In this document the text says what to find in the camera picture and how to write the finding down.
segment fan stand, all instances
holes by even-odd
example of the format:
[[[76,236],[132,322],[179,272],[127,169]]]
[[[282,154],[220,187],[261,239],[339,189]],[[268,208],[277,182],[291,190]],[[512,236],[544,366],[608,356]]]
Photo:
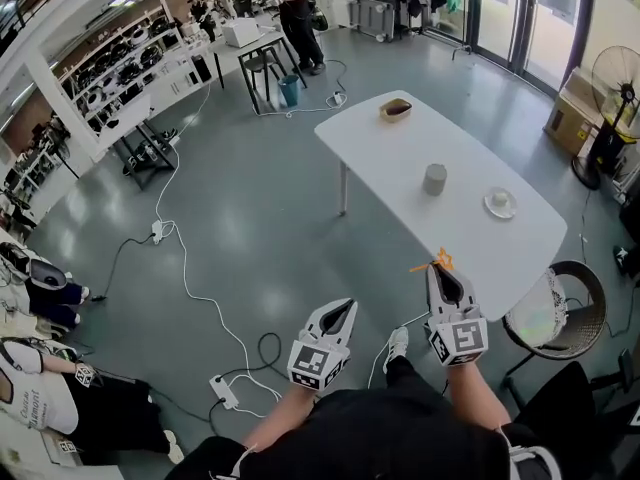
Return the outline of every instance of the fan stand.
[[[602,148],[606,147],[611,136],[616,133],[616,128],[622,118],[622,114],[624,114],[627,105],[633,103],[633,100],[636,97],[631,84],[622,84],[620,92],[622,96],[622,105],[620,105],[620,110],[618,111],[618,115],[616,115],[613,124],[610,125],[605,119],[604,124],[593,141],[593,145],[591,146],[591,150],[587,156],[580,157],[576,155],[573,157],[573,160],[571,160],[573,173],[589,190],[598,190],[600,188],[600,172],[598,172],[599,152],[602,151]]]

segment ceiling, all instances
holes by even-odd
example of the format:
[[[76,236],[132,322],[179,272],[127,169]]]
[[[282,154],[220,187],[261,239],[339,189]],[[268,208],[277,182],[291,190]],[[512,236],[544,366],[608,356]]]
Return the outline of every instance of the ceiling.
[[[42,45],[42,52],[45,57],[52,63],[56,57],[67,46],[74,41],[79,40],[83,35],[90,32],[87,25],[93,20],[109,11],[109,3],[113,0],[91,0],[81,9],[79,9],[64,25],[60,26],[51,34],[49,39]],[[15,105],[11,106],[15,98],[26,87],[31,84],[32,79],[25,67],[22,67],[13,77],[7,87],[0,93],[0,126],[9,117],[12,112],[16,112],[22,104],[28,99],[28,93],[20,99]]]

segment white wall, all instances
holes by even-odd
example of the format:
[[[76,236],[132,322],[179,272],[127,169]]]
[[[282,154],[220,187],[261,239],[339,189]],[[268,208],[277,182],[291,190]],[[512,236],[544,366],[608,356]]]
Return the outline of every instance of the white wall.
[[[630,0],[595,0],[582,67],[591,73],[598,55],[615,45],[640,53],[640,9]]]

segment gray floor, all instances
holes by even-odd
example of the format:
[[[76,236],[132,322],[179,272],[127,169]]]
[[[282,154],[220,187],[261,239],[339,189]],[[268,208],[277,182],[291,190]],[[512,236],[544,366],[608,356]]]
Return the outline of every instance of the gray floor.
[[[581,212],[587,190],[576,180],[569,157],[542,132],[552,102],[476,56],[451,62],[448,45],[417,37],[378,44],[347,30],[323,35],[327,58],[348,64],[343,77],[349,105],[380,93],[404,89],[431,105],[484,143],[524,177],[563,216],[568,232],[557,259],[579,259]],[[302,92],[300,108],[318,108],[335,89],[341,66],[329,63],[325,76]],[[189,249],[191,291],[215,297],[225,321],[247,344],[252,362],[265,332],[283,339],[283,355],[314,308],[341,297],[361,304],[351,341],[353,360],[337,387],[362,387],[371,363],[392,328],[425,311],[423,276],[411,267],[430,258],[358,180],[351,184],[350,212],[336,218],[337,162],[318,141],[314,127],[324,112],[258,118],[238,72],[214,84],[211,97],[178,146],[181,168],[161,204],[175,218]],[[205,96],[200,91],[156,120],[181,127]],[[140,192],[108,155],[46,217],[29,245],[71,270],[95,292],[103,289],[113,255],[127,237],[145,238],[165,181],[159,177]],[[614,244],[631,240],[618,220],[618,206],[593,193],[586,213],[586,256],[602,280],[614,330],[624,327],[631,282],[621,280],[611,259]],[[173,235],[160,246],[128,245],[121,256],[110,297],[88,309],[73,337],[95,347],[95,365],[147,380],[183,407],[206,417],[215,401],[208,380],[243,365],[240,346],[221,328],[215,307],[186,297],[182,250]],[[487,258],[490,268],[491,258]],[[623,347],[638,331],[611,340],[603,335],[581,362],[589,375],[609,373]],[[409,357],[436,387],[444,373],[425,345],[419,326],[411,330]],[[501,324],[490,328],[491,349],[480,366],[498,389],[504,372],[525,356]],[[286,357],[279,363],[286,367]],[[535,359],[517,374],[531,396],[562,364]],[[283,390],[272,372],[255,376]],[[380,382],[381,377],[374,378]],[[273,398],[253,384],[234,385],[241,407],[266,413]],[[510,408],[508,396],[500,393]],[[164,421],[186,450],[209,435],[206,424],[159,400]],[[247,414],[219,409],[220,431],[242,438],[256,424]],[[121,454],[127,478],[161,478],[164,457]]]

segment bucket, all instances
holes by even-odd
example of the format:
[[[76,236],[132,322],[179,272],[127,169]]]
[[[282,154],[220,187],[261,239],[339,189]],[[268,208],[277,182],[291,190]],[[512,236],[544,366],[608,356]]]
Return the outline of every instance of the bucket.
[[[298,75],[287,75],[278,80],[287,107],[295,107],[298,104]]]

